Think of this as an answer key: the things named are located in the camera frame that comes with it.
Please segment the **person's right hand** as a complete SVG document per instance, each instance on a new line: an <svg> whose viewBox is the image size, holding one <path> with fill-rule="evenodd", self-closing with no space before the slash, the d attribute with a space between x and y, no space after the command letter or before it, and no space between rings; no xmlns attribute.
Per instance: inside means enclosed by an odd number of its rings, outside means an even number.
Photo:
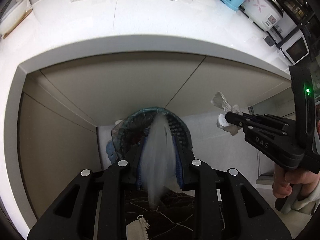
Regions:
<svg viewBox="0 0 320 240"><path fill-rule="evenodd" d="M319 183L319 174L296 169L286 172L279 165L274 165L273 195L276 198L285 198L292 193L291 184L302 184L300 195L308 197Z"/></svg>

